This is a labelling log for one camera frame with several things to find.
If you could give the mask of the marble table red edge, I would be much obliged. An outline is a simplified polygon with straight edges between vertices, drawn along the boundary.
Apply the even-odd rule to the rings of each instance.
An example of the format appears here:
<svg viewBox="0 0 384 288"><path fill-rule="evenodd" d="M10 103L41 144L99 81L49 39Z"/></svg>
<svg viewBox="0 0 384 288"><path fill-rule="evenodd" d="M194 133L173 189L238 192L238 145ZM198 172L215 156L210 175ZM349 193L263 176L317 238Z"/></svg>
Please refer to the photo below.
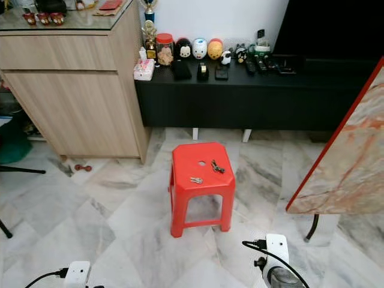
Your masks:
<svg viewBox="0 0 384 288"><path fill-rule="evenodd" d="M384 56L288 202L286 211L384 213Z"/></svg>

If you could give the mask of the green bag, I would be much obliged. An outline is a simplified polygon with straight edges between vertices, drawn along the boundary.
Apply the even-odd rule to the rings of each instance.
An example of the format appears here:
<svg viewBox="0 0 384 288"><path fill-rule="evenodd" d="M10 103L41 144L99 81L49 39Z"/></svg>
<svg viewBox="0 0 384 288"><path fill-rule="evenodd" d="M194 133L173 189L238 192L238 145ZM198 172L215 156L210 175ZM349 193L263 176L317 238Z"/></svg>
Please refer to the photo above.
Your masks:
<svg viewBox="0 0 384 288"><path fill-rule="evenodd" d="M25 132L26 113L11 113L13 120L0 127L0 164L13 164L24 159L31 150L31 142Z"/></svg>

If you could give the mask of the black low TV console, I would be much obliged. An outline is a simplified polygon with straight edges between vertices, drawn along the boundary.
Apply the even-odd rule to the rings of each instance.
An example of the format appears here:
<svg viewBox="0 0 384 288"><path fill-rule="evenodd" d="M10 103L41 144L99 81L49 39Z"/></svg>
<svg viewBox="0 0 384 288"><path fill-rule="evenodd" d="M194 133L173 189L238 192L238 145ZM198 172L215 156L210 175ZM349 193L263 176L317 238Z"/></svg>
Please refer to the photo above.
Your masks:
<svg viewBox="0 0 384 288"><path fill-rule="evenodd" d="M185 61L189 79L168 67L137 80L147 127L334 131L375 71L377 60L294 59L296 74L248 73L233 63L226 80L198 80L197 61Z"/></svg>

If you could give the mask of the black key fob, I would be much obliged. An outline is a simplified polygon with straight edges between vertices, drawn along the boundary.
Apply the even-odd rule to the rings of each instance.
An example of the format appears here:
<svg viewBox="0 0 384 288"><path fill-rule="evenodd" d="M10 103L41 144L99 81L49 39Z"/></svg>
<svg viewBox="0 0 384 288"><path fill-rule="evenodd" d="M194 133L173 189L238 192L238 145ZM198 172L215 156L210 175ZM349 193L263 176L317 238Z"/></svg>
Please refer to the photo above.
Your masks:
<svg viewBox="0 0 384 288"><path fill-rule="evenodd" d="M219 64L215 69L215 80L228 80L230 66Z"/></svg>

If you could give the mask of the black remote control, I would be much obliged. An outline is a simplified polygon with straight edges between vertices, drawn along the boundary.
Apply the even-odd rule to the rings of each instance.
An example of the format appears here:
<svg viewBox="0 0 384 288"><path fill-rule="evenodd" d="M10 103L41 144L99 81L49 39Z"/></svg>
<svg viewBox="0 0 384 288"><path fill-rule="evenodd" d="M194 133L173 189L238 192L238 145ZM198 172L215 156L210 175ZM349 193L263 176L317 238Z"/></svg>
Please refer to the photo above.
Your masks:
<svg viewBox="0 0 384 288"><path fill-rule="evenodd" d="M265 74L269 71L269 68L267 66L266 60L264 57L261 56L253 56L252 58L253 63L255 64L257 71L260 74Z"/></svg>
<svg viewBox="0 0 384 288"><path fill-rule="evenodd" d="M266 55L262 57L263 64L265 66L265 72L266 73L278 73L279 72L279 66L274 61L274 58L272 56Z"/></svg>
<svg viewBox="0 0 384 288"><path fill-rule="evenodd" d="M257 74L257 65L253 62L251 58L247 58L244 60L244 65L246 66L246 72L249 75L255 75Z"/></svg>

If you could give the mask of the black flat box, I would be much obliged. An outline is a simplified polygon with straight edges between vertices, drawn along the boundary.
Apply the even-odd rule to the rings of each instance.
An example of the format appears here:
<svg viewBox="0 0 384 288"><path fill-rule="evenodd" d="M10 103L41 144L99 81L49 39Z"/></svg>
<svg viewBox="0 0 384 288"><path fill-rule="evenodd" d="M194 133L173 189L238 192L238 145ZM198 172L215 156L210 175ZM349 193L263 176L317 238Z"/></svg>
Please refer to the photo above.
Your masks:
<svg viewBox="0 0 384 288"><path fill-rule="evenodd" d="M272 62L280 75L296 75L305 67L305 57L301 55L275 55Z"/></svg>

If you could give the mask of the black wallet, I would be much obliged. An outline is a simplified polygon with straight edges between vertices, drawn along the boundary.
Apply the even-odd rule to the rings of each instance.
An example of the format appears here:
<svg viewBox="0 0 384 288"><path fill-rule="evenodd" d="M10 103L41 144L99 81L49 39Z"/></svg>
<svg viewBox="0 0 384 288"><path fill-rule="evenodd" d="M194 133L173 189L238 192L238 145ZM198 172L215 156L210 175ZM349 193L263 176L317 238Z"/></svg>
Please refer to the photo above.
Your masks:
<svg viewBox="0 0 384 288"><path fill-rule="evenodd" d="M192 79L192 69L188 60L178 59L171 64L171 73L174 80L190 80Z"/></svg>

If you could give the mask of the white green desk holder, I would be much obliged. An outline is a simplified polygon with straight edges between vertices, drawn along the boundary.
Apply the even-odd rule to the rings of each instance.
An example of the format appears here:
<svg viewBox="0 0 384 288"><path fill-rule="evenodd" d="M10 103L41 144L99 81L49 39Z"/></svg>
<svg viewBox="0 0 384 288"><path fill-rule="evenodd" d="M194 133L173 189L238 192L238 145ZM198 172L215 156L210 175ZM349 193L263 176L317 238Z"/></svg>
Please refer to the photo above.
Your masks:
<svg viewBox="0 0 384 288"><path fill-rule="evenodd" d="M256 42L250 44L248 47L248 52L251 55L258 57L266 57L272 53L271 44L266 37L266 31L262 28L257 31L257 39Z"/></svg>

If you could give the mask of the white round plush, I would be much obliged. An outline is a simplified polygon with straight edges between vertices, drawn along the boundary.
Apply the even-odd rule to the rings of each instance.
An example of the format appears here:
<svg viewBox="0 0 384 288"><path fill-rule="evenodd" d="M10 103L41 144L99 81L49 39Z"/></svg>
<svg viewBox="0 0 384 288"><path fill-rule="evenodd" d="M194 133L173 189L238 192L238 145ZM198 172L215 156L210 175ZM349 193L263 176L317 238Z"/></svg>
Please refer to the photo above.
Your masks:
<svg viewBox="0 0 384 288"><path fill-rule="evenodd" d="M195 59L204 59L208 55L208 41L204 38L196 38L192 42L192 55Z"/></svg>

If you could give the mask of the glass jar red lid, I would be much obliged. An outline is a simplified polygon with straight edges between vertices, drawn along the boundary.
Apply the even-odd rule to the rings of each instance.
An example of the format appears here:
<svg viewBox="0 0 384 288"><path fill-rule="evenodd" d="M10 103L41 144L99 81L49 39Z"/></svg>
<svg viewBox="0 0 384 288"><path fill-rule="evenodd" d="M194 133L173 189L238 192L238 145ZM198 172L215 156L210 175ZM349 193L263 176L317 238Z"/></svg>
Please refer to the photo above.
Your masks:
<svg viewBox="0 0 384 288"><path fill-rule="evenodd" d="M175 41L170 33L159 33L156 36L155 54L159 65L170 66L175 60Z"/></svg>

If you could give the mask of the black television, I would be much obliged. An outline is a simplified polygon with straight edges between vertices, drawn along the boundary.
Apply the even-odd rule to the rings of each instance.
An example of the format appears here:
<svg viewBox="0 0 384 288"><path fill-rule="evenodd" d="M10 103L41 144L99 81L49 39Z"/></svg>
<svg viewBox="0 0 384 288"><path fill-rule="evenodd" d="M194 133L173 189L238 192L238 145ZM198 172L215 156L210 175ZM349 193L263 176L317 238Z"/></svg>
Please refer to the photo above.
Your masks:
<svg viewBox="0 0 384 288"><path fill-rule="evenodd" d="M272 52L377 61L384 56L384 0L289 0Z"/></svg>

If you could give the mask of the small gold trophy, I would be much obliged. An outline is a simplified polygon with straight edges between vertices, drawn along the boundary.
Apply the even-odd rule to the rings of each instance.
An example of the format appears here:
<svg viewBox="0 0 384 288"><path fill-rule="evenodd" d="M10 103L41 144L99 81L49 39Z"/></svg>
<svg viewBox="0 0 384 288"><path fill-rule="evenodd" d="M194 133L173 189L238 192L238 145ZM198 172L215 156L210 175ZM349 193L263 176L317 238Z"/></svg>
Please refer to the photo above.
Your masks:
<svg viewBox="0 0 384 288"><path fill-rule="evenodd" d="M156 59L156 34L157 29L155 24L151 20L146 20L143 23L143 38L145 41L143 42L143 47L146 50L146 57L148 59Z"/></svg>

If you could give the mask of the red envelope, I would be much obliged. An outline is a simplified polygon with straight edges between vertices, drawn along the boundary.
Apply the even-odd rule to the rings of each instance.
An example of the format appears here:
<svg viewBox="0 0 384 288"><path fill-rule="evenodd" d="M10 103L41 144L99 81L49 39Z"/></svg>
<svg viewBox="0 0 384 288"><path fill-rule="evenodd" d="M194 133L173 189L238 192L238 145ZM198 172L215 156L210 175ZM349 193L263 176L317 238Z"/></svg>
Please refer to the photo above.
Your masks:
<svg viewBox="0 0 384 288"><path fill-rule="evenodd" d="M114 12L123 4L124 0L105 0L98 8L99 11Z"/></svg>

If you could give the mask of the black incense burner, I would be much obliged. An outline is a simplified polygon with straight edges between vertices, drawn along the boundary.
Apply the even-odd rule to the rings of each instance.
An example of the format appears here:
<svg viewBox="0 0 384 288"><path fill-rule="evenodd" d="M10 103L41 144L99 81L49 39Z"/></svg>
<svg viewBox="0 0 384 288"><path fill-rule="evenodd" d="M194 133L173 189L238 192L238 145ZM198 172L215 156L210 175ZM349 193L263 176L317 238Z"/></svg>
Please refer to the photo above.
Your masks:
<svg viewBox="0 0 384 288"><path fill-rule="evenodd" d="M68 7L65 0L34 0L35 7L38 12L50 13L61 13L66 14Z"/></svg>

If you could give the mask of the white porcelain figurine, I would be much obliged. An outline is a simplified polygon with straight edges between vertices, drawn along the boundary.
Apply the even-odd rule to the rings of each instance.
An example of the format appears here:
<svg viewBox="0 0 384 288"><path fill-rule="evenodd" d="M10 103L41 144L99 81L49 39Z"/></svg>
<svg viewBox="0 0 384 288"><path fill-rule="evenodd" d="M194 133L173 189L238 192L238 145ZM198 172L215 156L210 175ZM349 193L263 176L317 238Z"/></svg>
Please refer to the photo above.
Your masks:
<svg viewBox="0 0 384 288"><path fill-rule="evenodd" d="M92 9L96 6L98 0L74 0L75 11Z"/></svg>

